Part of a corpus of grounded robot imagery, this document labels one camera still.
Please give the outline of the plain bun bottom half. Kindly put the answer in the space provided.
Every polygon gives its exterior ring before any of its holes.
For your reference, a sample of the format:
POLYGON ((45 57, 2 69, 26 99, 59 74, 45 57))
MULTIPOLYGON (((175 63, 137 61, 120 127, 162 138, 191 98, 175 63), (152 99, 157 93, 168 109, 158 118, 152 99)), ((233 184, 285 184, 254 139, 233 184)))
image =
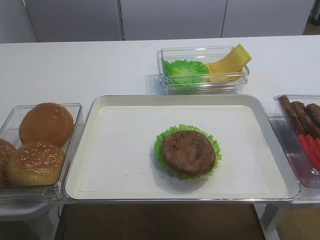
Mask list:
POLYGON ((71 113, 62 105, 45 102, 36 105, 21 121, 19 138, 26 145, 45 142, 62 147, 74 129, 71 113))

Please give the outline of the yellow cheese slice in container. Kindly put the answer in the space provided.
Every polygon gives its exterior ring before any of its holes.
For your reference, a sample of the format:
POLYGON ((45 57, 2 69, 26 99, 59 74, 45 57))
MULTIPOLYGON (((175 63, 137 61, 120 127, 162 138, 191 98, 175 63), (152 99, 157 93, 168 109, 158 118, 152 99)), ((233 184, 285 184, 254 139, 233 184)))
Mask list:
POLYGON ((209 69, 209 72, 213 75, 216 76, 211 76, 208 78, 208 81, 210 83, 219 83, 219 82, 232 82, 232 81, 236 81, 238 80, 241 75, 240 73, 243 72, 243 67, 240 68, 238 71, 225 71, 225 70, 212 70, 211 68, 211 63, 206 63, 205 64, 207 66, 207 68, 209 69))

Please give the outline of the red tomato slice left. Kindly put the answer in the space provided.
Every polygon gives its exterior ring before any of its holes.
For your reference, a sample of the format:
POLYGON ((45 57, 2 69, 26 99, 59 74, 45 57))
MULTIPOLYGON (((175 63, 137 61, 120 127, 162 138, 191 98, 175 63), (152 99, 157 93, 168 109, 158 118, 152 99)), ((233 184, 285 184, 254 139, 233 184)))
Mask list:
POLYGON ((314 139, 309 135, 298 134, 298 141, 308 157, 311 165, 317 170, 320 171, 320 152, 316 148, 314 139))

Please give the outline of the red tomato slice right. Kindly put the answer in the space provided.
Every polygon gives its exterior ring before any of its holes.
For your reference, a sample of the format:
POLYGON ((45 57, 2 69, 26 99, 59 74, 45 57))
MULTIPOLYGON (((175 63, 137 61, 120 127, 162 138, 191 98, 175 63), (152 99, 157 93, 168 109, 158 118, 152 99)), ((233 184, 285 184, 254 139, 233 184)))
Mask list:
POLYGON ((315 154, 317 155, 317 158, 320 157, 320 141, 317 138, 313 138, 311 135, 309 135, 309 143, 312 146, 312 149, 314 150, 315 154))

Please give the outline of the clear lettuce and cheese container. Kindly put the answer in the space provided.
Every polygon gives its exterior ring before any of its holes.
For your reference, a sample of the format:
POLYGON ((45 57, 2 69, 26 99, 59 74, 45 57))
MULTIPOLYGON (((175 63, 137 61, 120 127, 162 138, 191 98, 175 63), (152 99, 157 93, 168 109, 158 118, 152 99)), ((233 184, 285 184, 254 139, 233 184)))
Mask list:
POLYGON ((251 55, 241 45, 162 48, 159 83, 168 94, 237 92, 248 81, 251 55))

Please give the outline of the red tomato slice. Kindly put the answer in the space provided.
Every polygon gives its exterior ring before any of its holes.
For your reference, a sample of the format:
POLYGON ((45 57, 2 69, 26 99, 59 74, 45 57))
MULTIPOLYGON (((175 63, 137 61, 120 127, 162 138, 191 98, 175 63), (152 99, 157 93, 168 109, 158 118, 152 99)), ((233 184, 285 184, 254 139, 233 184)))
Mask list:
POLYGON ((313 138, 311 135, 309 135, 309 143, 312 146, 312 149, 314 150, 315 154, 317 155, 317 158, 320 157, 320 141, 317 138, 313 138))
POLYGON ((320 152, 316 148, 314 139, 309 135, 298 134, 298 141, 308 157, 311 165, 317 170, 320 171, 320 152))

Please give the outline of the clear plastic bun container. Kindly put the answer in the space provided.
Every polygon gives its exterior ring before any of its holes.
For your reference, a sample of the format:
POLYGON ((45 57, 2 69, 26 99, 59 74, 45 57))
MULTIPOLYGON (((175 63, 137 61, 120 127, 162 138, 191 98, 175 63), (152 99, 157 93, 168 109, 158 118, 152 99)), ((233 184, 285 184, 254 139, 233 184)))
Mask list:
MULTIPOLYGON (((73 117, 73 131, 67 142, 62 147, 59 147, 65 153, 65 159, 58 182, 52 185, 13 186, 7 178, 10 185, 8 187, 0 188, 0 201, 2 203, 46 202, 56 201, 62 198, 66 176, 75 154, 75 149, 79 144, 84 123, 82 114, 83 108, 79 103, 66 103, 60 105, 71 113, 73 117)), ((36 105, 15 106, 0 128, 0 139, 4 139, 11 143, 15 147, 15 150, 25 145, 22 143, 19 136, 20 124, 25 115, 35 106, 36 105)))

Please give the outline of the yellow cheese slice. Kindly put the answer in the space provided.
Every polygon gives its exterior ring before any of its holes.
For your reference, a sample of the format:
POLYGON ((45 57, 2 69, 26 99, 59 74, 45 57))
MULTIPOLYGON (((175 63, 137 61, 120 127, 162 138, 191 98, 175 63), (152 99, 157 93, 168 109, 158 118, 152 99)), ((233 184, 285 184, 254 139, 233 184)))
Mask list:
POLYGON ((225 67, 227 73, 241 72, 243 67, 252 60, 251 55, 243 47, 242 44, 238 44, 234 47, 230 53, 225 57, 225 67))
POLYGON ((211 68, 211 63, 206 63, 205 64, 207 66, 207 68, 209 69, 209 72, 213 75, 216 76, 211 76, 208 78, 208 81, 210 83, 219 83, 219 82, 232 82, 232 81, 236 81, 238 80, 241 75, 240 73, 243 72, 243 67, 240 68, 238 71, 225 71, 225 70, 212 70, 211 68))

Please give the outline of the white paper tray liner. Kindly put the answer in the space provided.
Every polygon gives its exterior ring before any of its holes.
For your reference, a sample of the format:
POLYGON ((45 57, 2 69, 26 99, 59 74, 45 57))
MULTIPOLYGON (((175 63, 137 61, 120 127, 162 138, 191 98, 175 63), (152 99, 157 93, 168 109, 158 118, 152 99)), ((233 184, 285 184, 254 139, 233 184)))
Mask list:
POLYGON ((84 137, 88 164, 82 193, 117 198, 262 198, 288 196, 264 124, 248 106, 105 107, 92 138, 84 137), (172 126, 195 126, 218 142, 214 172, 180 180, 155 161, 157 136, 172 126))

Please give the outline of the sesame bun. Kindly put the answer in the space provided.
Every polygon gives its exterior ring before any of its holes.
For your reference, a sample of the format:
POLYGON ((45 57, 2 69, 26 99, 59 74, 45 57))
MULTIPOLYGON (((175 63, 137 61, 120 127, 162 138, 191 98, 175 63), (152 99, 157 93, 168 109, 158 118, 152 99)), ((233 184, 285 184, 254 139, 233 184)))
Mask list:
POLYGON ((10 185, 6 177, 5 168, 11 155, 16 151, 16 148, 8 141, 0 139, 0 187, 6 188, 10 185))
POLYGON ((65 162, 63 150, 47 142, 28 143, 17 149, 5 166, 16 187, 45 186, 58 182, 65 162))

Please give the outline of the silver metal baking tray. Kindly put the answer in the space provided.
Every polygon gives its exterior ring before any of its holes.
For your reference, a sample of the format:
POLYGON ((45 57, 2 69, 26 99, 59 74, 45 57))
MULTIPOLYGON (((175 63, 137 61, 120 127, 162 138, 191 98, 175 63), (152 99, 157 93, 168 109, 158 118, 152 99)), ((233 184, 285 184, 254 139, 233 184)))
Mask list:
POLYGON ((233 95, 121 95, 101 96, 91 105, 83 134, 72 161, 64 186, 65 195, 76 202, 288 202, 296 199, 301 192, 286 155, 273 131, 267 114, 260 101, 245 94, 233 95), (264 124, 261 129, 267 144, 274 148, 276 165, 285 183, 288 196, 285 198, 101 198, 94 193, 81 192, 80 187, 88 166, 88 150, 84 149, 83 138, 91 139, 97 133, 101 111, 106 107, 170 107, 170 106, 247 106, 256 118, 264 124))

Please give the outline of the brown burger patty on tray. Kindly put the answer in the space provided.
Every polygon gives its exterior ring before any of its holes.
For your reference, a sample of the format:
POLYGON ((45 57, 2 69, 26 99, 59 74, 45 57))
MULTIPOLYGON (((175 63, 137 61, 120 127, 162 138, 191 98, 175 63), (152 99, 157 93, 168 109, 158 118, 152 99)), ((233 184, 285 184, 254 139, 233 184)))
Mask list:
POLYGON ((163 160, 179 174, 198 177, 211 171, 216 164, 213 144, 202 133, 182 130, 164 137, 163 160))

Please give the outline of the brown patty in container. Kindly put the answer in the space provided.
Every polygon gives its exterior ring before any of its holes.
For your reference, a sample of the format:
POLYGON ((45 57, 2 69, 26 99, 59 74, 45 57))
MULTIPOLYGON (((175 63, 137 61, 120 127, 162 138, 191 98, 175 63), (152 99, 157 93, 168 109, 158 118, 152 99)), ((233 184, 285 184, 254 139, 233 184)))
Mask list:
POLYGON ((295 130, 297 134, 305 134, 305 128, 301 124, 296 112, 294 111, 291 103, 286 95, 281 95, 279 97, 279 102, 286 113, 286 116, 290 122, 291 127, 295 130))
POLYGON ((315 103, 311 103, 308 104, 304 109, 313 123, 317 126, 320 126, 320 106, 315 103))
POLYGON ((313 138, 320 138, 320 124, 316 123, 316 119, 312 116, 310 110, 307 110, 307 107, 300 102, 294 101, 291 103, 291 106, 297 115, 297 118, 302 125, 304 132, 303 134, 309 134, 313 138))

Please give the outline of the clear patty and tomato container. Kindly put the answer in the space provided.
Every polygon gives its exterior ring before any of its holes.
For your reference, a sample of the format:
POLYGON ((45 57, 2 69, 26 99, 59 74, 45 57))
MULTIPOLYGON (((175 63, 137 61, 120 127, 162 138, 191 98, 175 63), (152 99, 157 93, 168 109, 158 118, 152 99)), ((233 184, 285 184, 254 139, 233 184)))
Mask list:
MULTIPOLYGON (((282 108, 278 95, 274 97, 277 104, 275 117, 275 133, 279 142, 286 154, 290 166, 292 167, 298 181, 308 188, 320 187, 320 171, 316 170, 310 163, 305 154, 300 142, 298 134, 292 128, 286 112, 282 108)), ((309 104, 316 104, 320 106, 320 97, 318 95, 284 95, 287 96, 290 103, 298 101, 306 107, 309 104)))

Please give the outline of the green lettuce leaf on tray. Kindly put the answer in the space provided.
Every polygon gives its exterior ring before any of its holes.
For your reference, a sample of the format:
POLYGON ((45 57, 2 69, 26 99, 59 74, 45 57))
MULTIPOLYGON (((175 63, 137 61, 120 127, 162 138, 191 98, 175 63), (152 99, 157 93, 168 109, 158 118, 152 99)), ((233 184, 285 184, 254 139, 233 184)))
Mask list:
POLYGON ((204 132, 203 130, 201 130, 200 128, 193 126, 193 125, 185 125, 185 124, 180 124, 178 126, 172 126, 168 129, 166 129, 164 132, 160 133, 157 137, 156 137, 156 141, 154 142, 154 155, 156 158, 156 162, 157 162, 157 166, 167 172, 168 174, 170 174, 173 177, 176 177, 180 180, 189 180, 189 179, 197 179, 197 178, 201 178, 203 176, 208 176, 211 175, 215 169, 218 167, 220 161, 222 160, 222 154, 221 154, 221 148, 220 145, 218 143, 218 141, 214 138, 213 135, 208 134, 206 132, 204 132), (212 143, 215 154, 216 154, 216 163, 213 167, 213 169, 211 171, 209 171, 206 174, 200 175, 200 176, 195 176, 195 177, 189 177, 186 176, 182 173, 178 173, 177 171, 171 169, 168 165, 166 165, 166 163, 164 162, 164 158, 163 158, 163 154, 162 154, 162 148, 163 148, 163 141, 164 138, 170 134, 173 134, 175 132, 178 131, 196 131, 199 133, 204 134, 212 143))

